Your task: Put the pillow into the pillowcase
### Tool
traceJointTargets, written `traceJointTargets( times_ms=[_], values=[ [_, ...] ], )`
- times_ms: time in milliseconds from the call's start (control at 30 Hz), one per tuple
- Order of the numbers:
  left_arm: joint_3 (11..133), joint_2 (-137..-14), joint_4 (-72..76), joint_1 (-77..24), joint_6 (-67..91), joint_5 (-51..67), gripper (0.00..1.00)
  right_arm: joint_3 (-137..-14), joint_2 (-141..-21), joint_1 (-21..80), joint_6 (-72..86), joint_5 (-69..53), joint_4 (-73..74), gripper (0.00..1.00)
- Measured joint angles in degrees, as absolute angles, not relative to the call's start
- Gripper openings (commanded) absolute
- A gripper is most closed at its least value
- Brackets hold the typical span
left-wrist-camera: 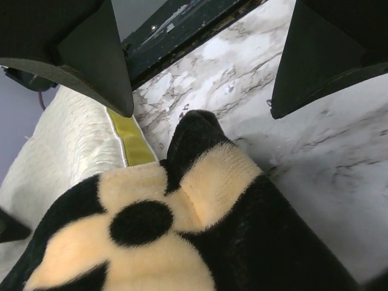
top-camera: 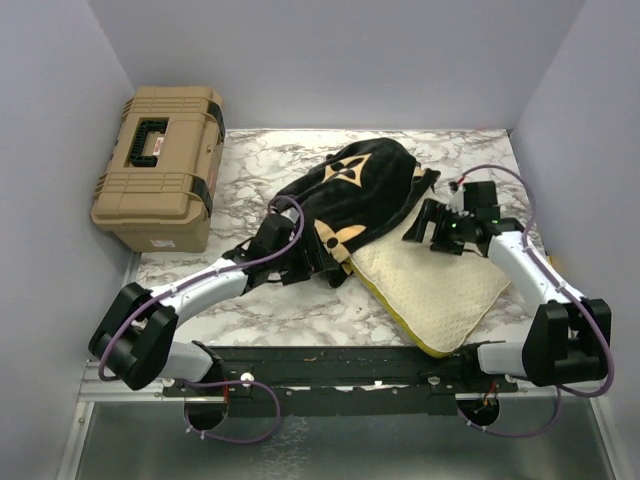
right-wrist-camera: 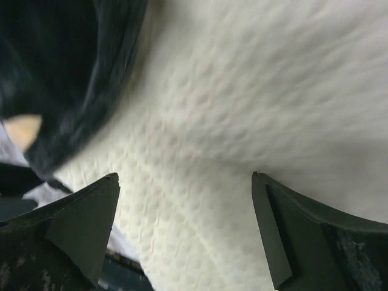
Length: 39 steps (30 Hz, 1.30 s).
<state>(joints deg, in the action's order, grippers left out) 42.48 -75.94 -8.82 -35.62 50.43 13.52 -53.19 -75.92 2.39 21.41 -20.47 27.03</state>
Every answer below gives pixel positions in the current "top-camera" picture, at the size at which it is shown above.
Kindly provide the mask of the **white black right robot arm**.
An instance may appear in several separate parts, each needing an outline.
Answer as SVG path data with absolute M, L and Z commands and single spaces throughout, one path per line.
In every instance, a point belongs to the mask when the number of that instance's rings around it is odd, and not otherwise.
M 472 244 L 497 266 L 532 310 L 524 340 L 476 347 L 459 367 L 461 383 L 481 391 L 496 375 L 536 386 L 603 380 L 610 372 L 611 309 L 569 285 L 534 248 L 528 230 L 504 217 L 492 181 L 452 183 L 447 203 L 428 198 L 403 238 L 462 255 Z

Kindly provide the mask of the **white pillow yellow edge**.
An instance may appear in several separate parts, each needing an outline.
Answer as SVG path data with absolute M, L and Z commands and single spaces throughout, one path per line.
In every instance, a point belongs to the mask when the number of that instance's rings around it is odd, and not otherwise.
M 353 253 L 349 264 L 414 343 L 442 358 L 463 345 L 510 281 L 476 254 L 448 255 L 404 241 L 419 211 Z

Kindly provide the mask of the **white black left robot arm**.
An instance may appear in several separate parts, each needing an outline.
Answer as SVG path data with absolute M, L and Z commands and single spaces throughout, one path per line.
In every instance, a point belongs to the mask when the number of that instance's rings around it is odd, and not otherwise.
M 320 271 L 325 251 L 314 220 L 268 215 L 246 245 L 182 280 L 147 289 L 124 286 L 91 337 L 88 350 L 101 373 L 140 390 L 160 378 L 182 380 L 195 392 L 214 392 L 224 381 L 222 358 L 199 341 L 181 343 L 179 326 L 208 308 L 243 296 L 277 275 L 282 285 Z

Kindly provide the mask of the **black yellow flower pillowcase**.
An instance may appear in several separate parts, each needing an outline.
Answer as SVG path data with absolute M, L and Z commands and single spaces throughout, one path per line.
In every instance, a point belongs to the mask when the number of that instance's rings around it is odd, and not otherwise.
M 353 253 L 383 237 L 411 213 L 441 172 L 423 168 L 399 142 L 351 143 L 282 188 L 302 207 L 322 246 L 340 265 L 326 278 L 333 288 L 351 275 Z

